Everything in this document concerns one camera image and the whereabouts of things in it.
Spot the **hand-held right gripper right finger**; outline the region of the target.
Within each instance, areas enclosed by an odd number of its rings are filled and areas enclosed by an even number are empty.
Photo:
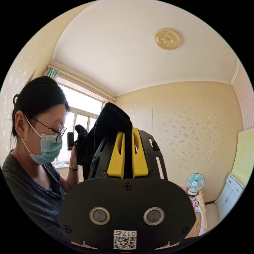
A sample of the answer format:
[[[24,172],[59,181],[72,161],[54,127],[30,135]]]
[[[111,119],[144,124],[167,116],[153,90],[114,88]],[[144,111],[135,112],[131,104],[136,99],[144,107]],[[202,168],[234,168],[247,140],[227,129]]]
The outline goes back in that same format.
[[[138,128],[132,129],[131,153],[133,177],[146,177],[148,175],[148,166]]]

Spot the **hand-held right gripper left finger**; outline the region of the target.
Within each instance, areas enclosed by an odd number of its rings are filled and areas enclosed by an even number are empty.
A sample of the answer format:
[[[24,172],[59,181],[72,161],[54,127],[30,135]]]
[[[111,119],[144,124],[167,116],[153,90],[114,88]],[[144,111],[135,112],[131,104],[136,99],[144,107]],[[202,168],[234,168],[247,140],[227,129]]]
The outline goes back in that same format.
[[[123,177],[125,164],[125,134],[118,132],[112,151],[107,174],[109,177]]]

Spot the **person's left hand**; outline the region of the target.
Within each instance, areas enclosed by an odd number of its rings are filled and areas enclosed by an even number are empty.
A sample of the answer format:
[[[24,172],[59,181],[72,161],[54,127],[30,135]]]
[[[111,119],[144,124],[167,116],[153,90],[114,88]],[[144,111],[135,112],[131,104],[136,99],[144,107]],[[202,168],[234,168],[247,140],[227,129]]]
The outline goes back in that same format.
[[[79,169],[79,166],[77,165],[77,147],[73,144],[71,148],[69,168],[71,171],[77,171]]]

